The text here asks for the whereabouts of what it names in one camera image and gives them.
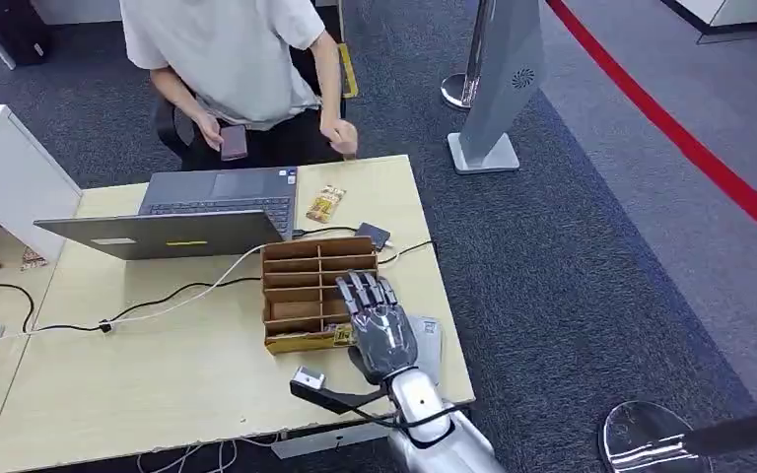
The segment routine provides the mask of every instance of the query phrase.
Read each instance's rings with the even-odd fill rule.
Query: red floor line
[[[622,66],[585,28],[562,0],[547,0],[547,4],[565,27],[616,83],[640,111],[671,140],[693,165],[697,166],[733,202],[757,222],[757,190],[727,167],[683,125],[675,120],[657,101],[632,78]]]

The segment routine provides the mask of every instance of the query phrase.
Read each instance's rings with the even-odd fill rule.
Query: chrome base
[[[465,87],[465,74],[452,74],[443,80],[440,86],[440,92],[443,94],[443,100],[452,108],[468,111],[474,97],[468,101],[462,100],[462,90]]]
[[[520,167],[515,148],[513,148],[512,142],[506,133],[495,143],[492,151],[483,158],[481,163],[470,163],[463,156],[462,147],[459,144],[459,133],[448,135],[448,147],[451,148],[451,155],[454,158],[454,168],[459,174],[502,172],[505,170],[517,170]]]
[[[611,473],[712,473],[709,458],[683,450],[682,437],[691,430],[664,407],[624,402],[599,431],[599,452]]]

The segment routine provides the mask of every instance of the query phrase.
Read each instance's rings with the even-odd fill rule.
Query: robot finger
[[[384,305],[384,291],[376,282],[376,278],[367,271],[364,272],[364,279],[367,280],[367,285],[370,287],[370,292],[373,293],[373,299],[376,300],[376,305]]]
[[[355,288],[355,294],[358,296],[358,302],[362,308],[369,308],[372,306],[370,303],[370,297],[367,296],[367,290],[364,289],[364,283],[361,282],[361,277],[355,271],[348,272],[350,280],[352,280],[353,288]]]
[[[344,304],[347,306],[350,316],[356,315],[359,312],[358,303],[352,297],[352,292],[350,291],[350,287],[347,286],[347,281],[338,276],[335,278],[335,284],[338,285],[338,291],[341,293],[341,297],[344,298]]]
[[[399,299],[396,298],[396,292],[393,291],[393,287],[390,286],[390,282],[387,278],[379,277],[378,283],[381,284],[381,290],[384,292],[384,298],[390,305],[398,305]]]

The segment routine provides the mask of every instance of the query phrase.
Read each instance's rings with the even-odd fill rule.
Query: cardboard organizer box
[[[378,273],[379,261],[368,236],[273,243],[262,248],[261,256],[262,323],[269,352],[355,343],[335,278],[349,270]]]

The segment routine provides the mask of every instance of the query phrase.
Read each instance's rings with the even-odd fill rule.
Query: laptop keyboard
[[[289,213],[292,199],[275,197],[271,199],[222,200],[217,202],[186,202],[177,204],[153,204],[148,215],[203,214],[209,212],[237,212],[242,210],[264,210],[277,232],[285,235],[289,230]]]

